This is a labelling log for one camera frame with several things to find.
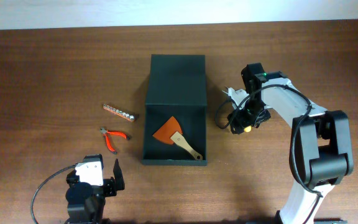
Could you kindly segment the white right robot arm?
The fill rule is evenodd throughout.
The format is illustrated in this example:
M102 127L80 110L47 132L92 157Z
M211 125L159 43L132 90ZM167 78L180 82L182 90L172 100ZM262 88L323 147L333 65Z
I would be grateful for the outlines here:
M234 110L227 127L233 134L249 132L276 111L291 127L289 165L294 183L274 223L314 223L323 200L354 170L347 114L313 103L282 72L265 72L261 63L241 71L245 88L228 88Z

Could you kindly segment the orange scraper with tan handle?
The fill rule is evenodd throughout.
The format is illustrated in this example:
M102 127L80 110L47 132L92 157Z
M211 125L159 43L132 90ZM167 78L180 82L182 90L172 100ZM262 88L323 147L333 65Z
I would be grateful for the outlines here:
M171 116L152 136L164 144L176 144L183 148L196 161L203 159L203 156L189 145L183 136L179 122L174 116Z

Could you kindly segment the black open box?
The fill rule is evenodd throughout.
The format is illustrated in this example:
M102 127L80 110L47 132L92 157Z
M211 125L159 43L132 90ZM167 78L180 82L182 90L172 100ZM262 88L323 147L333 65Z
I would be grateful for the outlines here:
M152 55L145 98L143 165L206 166L206 109L205 56ZM201 160L152 136L171 117L178 121L184 138L201 154Z

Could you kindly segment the orange socket bit rail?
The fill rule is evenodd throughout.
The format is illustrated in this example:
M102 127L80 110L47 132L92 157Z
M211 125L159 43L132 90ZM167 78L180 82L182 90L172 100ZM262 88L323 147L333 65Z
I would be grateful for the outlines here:
M113 106L104 104L103 109L127 121L134 122L136 120L136 116L134 114L126 113L125 111L117 109Z

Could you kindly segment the yellow black ratchet screwdriver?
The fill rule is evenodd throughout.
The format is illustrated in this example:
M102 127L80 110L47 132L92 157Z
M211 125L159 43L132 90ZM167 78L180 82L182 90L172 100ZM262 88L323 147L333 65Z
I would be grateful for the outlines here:
M247 126L247 127L244 128L244 131L245 131L246 133L251 132L251 130L252 130L252 126Z

